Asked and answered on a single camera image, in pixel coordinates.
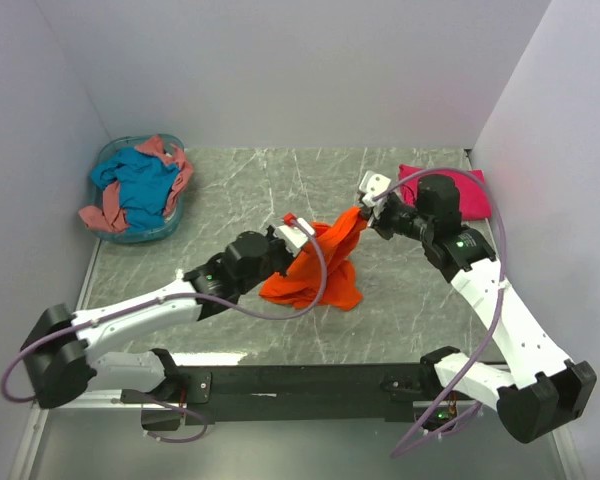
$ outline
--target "clear plastic bin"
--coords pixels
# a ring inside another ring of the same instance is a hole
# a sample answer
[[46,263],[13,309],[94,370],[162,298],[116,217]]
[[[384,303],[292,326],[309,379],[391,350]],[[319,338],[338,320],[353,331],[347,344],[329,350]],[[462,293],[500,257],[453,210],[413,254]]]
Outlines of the clear plastic bin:
[[[123,148],[135,147],[140,143],[144,143],[149,140],[153,135],[143,135],[140,137],[123,137],[113,142],[108,143],[104,146],[100,153],[98,154],[97,163],[103,163],[113,157],[116,152]],[[184,145],[182,142],[174,137],[173,135],[166,135],[161,133],[160,136],[164,142],[164,149],[167,153],[171,155],[174,154],[173,147],[171,144],[175,144],[180,148],[184,149]],[[102,208],[102,190],[100,190],[93,182],[90,183],[89,198],[91,199],[91,205],[95,205],[98,208]],[[169,216],[165,217],[164,225],[160,228],[154,228],[153,230],[147,230],[144,232],[122,232],[122,233],[110,233],[110,232],[102,232],[99,230],[91,230],[94,235],[101,238],[102,240],[106,240],[108,242],[113,243],[139,243],[139,242],[151,242],[153,240],[160,240],[162,238],[166,238],[175,232],[178,228],[178,224],[182,219],[182,197],[180,195],[178,197],[178,203],[176,204],[176,208],[169,214]]]

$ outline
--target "pink cloth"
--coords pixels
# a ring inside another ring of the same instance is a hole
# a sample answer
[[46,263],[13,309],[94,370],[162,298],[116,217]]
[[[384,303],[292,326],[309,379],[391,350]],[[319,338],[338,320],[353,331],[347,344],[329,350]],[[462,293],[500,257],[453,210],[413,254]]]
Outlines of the pink cloth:
[[116,180],[102,192],[102,210],[89,205],[78,212],[87,228],[111,233],[121,233],[129,228],[119,198],[120,182]]
[[[400,179],[408,177],[412,173],[422,170],[421,168],[400,165]],[[441,172],[453,178],[456,187],[460,190],[460,211],[463,220],[484,220],[491,217],[491,205],[485,193],[469,178],[455,172]],[[484,183],[482,170],[471,170],[478,180]],[[413,205],[418,192],[418,179],[411,180],[400,187],[402,198],[407,205]]]
[[[167,197],[167,204],[164,208],[165,217],[175,210],[178,203],[178,196],[187,186],[187,183],[189,183],[191,175],[193,175],[193,166],[187,160],[184,151],[177,145],[171,146],[174,151],[173,156],[164,153],[162,137],[154,135],[146,142],[135,147],[140,153],[158,157],[165,165],[175,163],[180,169],[180,173],[174,180],[169,196]],[[90,205],[81,209],[78,214],[90,230],[100,230],[110,233],[124,232],[129,228],[129,224],[124,218],[124,210],[120,208],[119,198],[120,182],[116,180],[102,192],[102,210],[94,205]]]

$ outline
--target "robotic arm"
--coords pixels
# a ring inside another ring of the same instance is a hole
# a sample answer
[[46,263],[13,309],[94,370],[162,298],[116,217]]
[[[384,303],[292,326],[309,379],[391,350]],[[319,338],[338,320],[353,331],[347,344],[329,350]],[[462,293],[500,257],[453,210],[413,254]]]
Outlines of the robotic arm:
[[[367,172],[359,187],[369,226],[382,238],[399,234],[422,242],[431,265],[467,300],[486,328],[498,291],[504,290],[493,340],[509,372],[476,362],[454,390],[496,410],[509,433],[523,443],[578,418],[595,385],[595,372],[587,362],[574,364],[538,325],[511,284],[506,279],[500,282],[495,252],[480,232],[461,223],[460,193],[453,180],[446,175],[420,177],[414,207],[393,192],[376,200],[389,185],[389,178]],[[425,355],[423,385],[438,393],[468,360],[453,347]]]
[[284,275],[309,241],[307,234],[315,233],[303,219],[288,223],[269,226],[266,235],[240,234],[224,252],[154,292],[74,313],[64,305],[48,308],[21,350],[60,329],[87,328],[45,343],[24,357],[40,406],[59,407],[94,390],[138,390],[158,400],[186,391],[187,379],[166,350],[142,354],[114,350],[141,335],[216,315],[275,272]]
[[[362,212],[371,228],[387,240],[398,234],[420,241],[429,262],[487,328],[499,291],[504,290],[493,340],[509,371],[476,362],[454,384],[469,359],[456,348],[444,347],[422,357],[415,395],[421,391],[433,398],[451,387],[496,410],[511,435],[523,443],[578,418],[595,385],[595,372],[587,362],[575,364],[538,325],[513,287],[500,282],[501,265],[494,250],[480,232],[461,222],[453,180],[445,175],[420,178],[414,207],[395,193],[379,198],[389,185],[389,178],[367,172],[359,186]],[[93,390],[138,390],[164,401],[187,391],[188,377],[166,350],[131,354],[115,349],[138,336],[203,320],[228,307],[240,310],[235,307],[240,295],[275,272],[284,275],[304,245],[313,241],[314,231],[306,221],[285,223],[270,226],[266,235],[241,234],[224,252],[152,293],[74,313],[64,305],[47,309],[21,353],[40,406],[55,408]],[[61,330],[70,333],[53,337]],[[40,346],[32,348],[36,342]],[[27,349],[32,352],[25,355]],[[2,387],[9,398],[6,376]]]

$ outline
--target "white wall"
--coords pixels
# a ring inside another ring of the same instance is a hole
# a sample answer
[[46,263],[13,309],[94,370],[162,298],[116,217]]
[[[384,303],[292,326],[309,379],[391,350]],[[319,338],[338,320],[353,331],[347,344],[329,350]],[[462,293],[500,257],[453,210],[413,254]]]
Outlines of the white wall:
[[[76,211],[107,139],[35,4],[0,0],[0,374],[47,306],[76,301],[93,246]],[[0,479],[28,415],[0,396]]]
[[572,432],[600,479],[600,0],[553,0],[473,151],[502,209],[510,278],[598,374]]
[[38,0],[113,136],[472,147],[549,0]]

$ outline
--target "gray marble surface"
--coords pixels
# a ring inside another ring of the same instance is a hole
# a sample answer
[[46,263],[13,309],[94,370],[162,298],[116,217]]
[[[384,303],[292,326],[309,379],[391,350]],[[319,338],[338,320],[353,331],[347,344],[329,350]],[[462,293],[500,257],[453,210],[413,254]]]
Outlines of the gray marble surface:
[[[195,173],[177,232],[157,243],[103,243],[89,308],[155,290],[172,281],[177,269],[201,265],[242,231],[262,230],[287,212],[333,222],[355,204],[356,186],[368,169],[397,178],[401,163],[469,167],[460,149],[193,149],[188,157]],[[475,226],[488,233],[485,222]],[[218,364],[406,362],[445,345],[468,353],[485,334],[417,242],[387,242],[367,230],[351,259],[364,300],[349,312],[317,307],[302,318],[276,322],[228,311],[157,331],[125,350],[163,347]],[[241,303],[266,312],[290,308],[269,304],[257,290]],[[502,359],[494,345],[482,358]]]

